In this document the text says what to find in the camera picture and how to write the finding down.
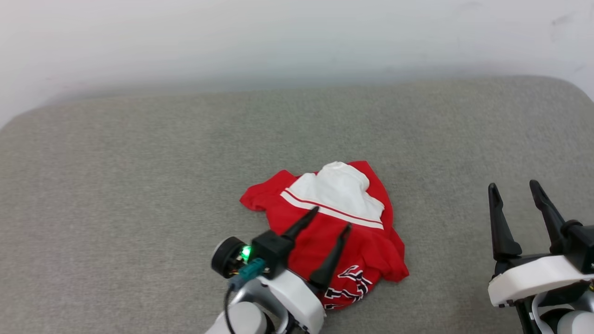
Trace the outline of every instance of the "white wall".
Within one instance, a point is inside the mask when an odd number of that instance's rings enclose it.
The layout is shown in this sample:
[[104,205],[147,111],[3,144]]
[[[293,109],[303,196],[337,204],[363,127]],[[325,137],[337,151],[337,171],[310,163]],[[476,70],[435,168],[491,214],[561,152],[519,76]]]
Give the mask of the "white wall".
[[0,2],[0,126],[82,97],[484,74],[594,97],[593,0]]

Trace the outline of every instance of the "red shirt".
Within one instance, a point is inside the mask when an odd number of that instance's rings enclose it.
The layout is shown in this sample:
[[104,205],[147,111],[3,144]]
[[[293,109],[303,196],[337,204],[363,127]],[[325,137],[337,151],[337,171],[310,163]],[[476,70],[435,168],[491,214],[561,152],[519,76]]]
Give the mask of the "red shirt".
[[279,235],[320,206],[289,257],[289,269],[305,279],[328,256],[346,224],[352,223],[335,276],[322,298],[327,310],[360,300],[382,277],[398,282],[409,274],[404,243],[392,227],[390,199],[366,161],[334,162],[301,177],[280,171],[250,187],[240,201],[251,210],[265,210],[270,229]]

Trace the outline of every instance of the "gray fabric surface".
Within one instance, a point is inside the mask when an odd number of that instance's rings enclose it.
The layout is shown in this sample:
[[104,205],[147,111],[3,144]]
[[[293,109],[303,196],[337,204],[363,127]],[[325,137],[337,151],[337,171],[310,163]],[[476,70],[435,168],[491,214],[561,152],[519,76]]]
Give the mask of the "gray fabric surface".
[[550,78],[127,97],[48,107],[0,132],[0,333],[202,333],[222,239],[281,169],[368,160],[411,275],[328,315],[324,333],[520,333],[491,307],[487,185],[525,254],[548,249],[528,181],[591,221],[594,104]]

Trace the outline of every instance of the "green led light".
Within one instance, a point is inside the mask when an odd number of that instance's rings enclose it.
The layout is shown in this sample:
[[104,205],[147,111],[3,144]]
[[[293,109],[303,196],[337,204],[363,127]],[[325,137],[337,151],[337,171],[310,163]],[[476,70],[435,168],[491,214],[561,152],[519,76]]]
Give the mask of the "green led light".
[[249,253],[252,251],[252,247],[250,245],[245,245],[241,250],[241,257],[244,258],[244,261],[247,261],[249,258]]

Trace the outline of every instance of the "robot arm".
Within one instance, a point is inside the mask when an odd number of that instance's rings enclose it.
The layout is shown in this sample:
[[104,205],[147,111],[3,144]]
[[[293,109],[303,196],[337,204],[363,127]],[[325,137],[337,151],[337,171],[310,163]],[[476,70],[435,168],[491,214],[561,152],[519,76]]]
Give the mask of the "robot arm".
[[[346,225],[328,257],[306,280],[291,272],[287,263],[297,236],[313,220],[318,209],[310,210],[281,236],[268,230],[255,237],[251,245],[230,237],[217,246],[211,266],[230,279],[227,297],[231,290],[237,294],[230,303],[225,298],[225,311],[208,334],[288,334],[296,327],[310,334],[320,331],[326,314],[317,295],[328,289],[351,225]],[[254,303],[280,319],[278,329]]]
[[[493,306],[515,307],[525,334],[582,334],[594,328],[594,226],[565,222],[541,185],[530,181],[536,207],[551,240],[549,253],[521,256],[503,215],[503,201],[489,185],[495,274],[489,283]],[[542,315],[539,307],[568,304]]]

